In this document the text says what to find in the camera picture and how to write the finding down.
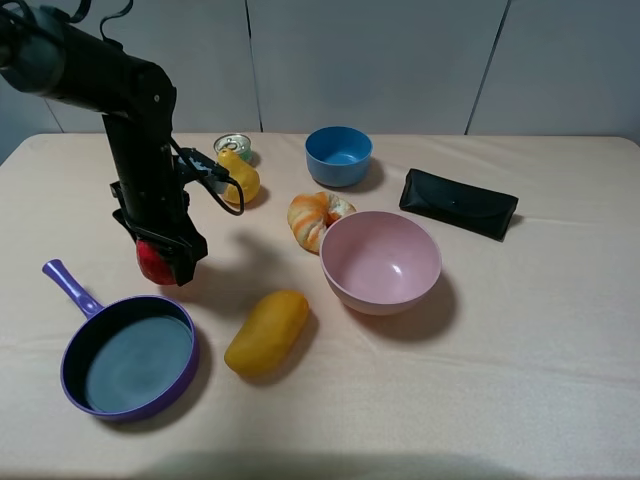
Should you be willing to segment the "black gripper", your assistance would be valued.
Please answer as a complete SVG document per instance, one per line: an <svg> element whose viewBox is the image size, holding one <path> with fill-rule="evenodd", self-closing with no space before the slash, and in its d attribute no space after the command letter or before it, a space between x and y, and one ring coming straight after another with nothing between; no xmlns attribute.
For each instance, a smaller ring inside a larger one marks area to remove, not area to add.
<svg viewBox="0 0 640 480"><path fill-rule="evenodd" d="M188 215L189 199L167 145L111 147L118 175L112 186L120 217L134 240L151 243L169 257L175 284L189 283L207 254L204 237Z"/></svg>

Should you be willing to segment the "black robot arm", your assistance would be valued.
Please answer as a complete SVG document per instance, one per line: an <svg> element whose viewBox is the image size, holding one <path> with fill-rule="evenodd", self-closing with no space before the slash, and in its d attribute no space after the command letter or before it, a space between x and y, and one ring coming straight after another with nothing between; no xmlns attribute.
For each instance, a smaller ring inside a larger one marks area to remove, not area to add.
<svg viewBox="0 0 640 480"><path fill-rule="evenodd" d="M177 90L157 64L98 39L53 7L1 4L1 75L15 90L101 114L118 179L114 219L159 265L157 284L183 286L207 254L188 215L186 183L203 175L172 138Z"/></svg>

